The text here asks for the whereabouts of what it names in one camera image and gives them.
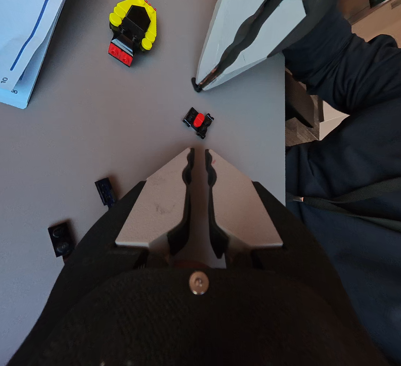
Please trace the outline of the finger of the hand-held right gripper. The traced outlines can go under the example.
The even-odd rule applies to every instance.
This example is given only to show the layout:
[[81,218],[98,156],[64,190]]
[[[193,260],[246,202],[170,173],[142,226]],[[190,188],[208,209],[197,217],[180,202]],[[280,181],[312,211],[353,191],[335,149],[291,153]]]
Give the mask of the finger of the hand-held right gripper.
[[[240,54],[240,57],[238,57],[233,66],[229,68],[230,71],[235,66],[242,65],[247,66],[244,70],[247,71],[253,66],[263,62],[266,58],[274,56],[275,53],[282,51],[283,48],[279,48],[280,44],[283,43],[284,40],[290,36],[290,33],[298,27],[301,21],[306,18],[301,3],[291,4],[280,0],[270,0],[262,15],[263,17],[260,18],[258,22],[258,26],[260,26],[258,35],[253,43]],[[239,71],[234,72],[232,78],[241,73],[239,73]]]
[[259,19],[270,0],[217,0],[198,63],[196,83],[210,89],[243,72],[235,66],[240,54],[258,35]]

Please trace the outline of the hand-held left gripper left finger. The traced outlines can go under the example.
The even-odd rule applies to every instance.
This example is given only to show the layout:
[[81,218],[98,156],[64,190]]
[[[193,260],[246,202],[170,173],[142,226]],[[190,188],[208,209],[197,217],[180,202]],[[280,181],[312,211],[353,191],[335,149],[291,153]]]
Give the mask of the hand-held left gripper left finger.
[[188,147],[147,178],[115,244],[176,255],[190,233],[194,148]]

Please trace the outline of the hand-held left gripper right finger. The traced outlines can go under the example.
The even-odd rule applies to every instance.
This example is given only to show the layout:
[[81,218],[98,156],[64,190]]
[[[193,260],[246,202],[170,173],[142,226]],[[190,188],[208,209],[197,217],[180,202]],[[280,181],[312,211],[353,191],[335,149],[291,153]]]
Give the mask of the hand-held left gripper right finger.
[[281,248],[283,241],[253,181],[211,149],[208,174],[209,238],[217,258]]

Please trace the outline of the yellow black lego model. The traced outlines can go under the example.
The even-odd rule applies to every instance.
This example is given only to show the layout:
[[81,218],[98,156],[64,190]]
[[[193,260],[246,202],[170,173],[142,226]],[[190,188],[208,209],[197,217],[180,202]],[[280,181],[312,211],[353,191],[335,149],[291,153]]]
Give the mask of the yellow black lego model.
[[113,38],[108,54],[130,67],[138,52],[151,50],[157,36],[157,11],[147,0],[124,0],[109,14]]

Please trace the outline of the black red lego assembly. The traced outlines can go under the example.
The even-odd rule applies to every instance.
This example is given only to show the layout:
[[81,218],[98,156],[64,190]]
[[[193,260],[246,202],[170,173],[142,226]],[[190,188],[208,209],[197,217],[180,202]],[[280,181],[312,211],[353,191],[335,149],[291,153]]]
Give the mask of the black red lego assembly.
[[209,114],[199,113],[195,108],[191,107],[183,118],[183,123],[187,127],[195,130],[196,135],[201,139],[205,139],[208,128],[214,121],[214,118]]

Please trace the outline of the person's right forearm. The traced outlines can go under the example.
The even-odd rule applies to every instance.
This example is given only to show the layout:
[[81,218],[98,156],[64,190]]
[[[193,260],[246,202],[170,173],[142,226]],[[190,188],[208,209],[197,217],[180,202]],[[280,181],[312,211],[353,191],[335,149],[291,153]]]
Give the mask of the person's right forearm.
[[283,50],[296,81],[336,110],[400,116],[401,51],[394,38],[366,42],[333,6],[306,36]]

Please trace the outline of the black grooved lego piece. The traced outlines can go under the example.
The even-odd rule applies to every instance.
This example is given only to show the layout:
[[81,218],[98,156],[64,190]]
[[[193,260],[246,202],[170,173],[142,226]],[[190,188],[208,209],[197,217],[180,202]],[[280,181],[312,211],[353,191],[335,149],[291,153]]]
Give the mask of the black grooved lego piece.
[[107,206],[110,209],[118,202],[118,198],[114,192],[109,178],[103,178],[96,181],[95,186],[103,205]]

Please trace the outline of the black two-stud lego plate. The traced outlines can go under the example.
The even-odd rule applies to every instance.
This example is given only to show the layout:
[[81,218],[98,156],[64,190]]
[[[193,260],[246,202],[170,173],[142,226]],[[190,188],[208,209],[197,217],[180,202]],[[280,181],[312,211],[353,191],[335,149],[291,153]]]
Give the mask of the black two-stud lego plate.
[[47,228],[56,257],[68,257],[75,248],[75,243],[67,221]]

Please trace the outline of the open lego instruction booklet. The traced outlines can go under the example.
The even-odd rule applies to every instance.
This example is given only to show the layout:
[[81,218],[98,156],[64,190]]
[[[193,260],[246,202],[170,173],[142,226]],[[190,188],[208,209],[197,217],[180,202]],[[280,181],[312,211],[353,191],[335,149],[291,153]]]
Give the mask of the open lego instruction booklet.
[[0,0],[0,101],[25,109],[66,0]]

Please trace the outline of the person's lap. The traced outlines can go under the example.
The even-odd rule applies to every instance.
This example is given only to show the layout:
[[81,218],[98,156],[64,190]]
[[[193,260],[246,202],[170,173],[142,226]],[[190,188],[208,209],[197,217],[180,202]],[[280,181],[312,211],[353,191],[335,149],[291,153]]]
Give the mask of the person's lap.
[[[286,191],[334,200],[400,179],[400,127],[400,116],[386,116],[384,108],[364,110],[351,114],[322,141],[288,149]],[[400,231],[367,220],[400,223],[400,187],[340,206],[362,218],[288,203],[324,248],[374,343],[391,364],[400,365]]]

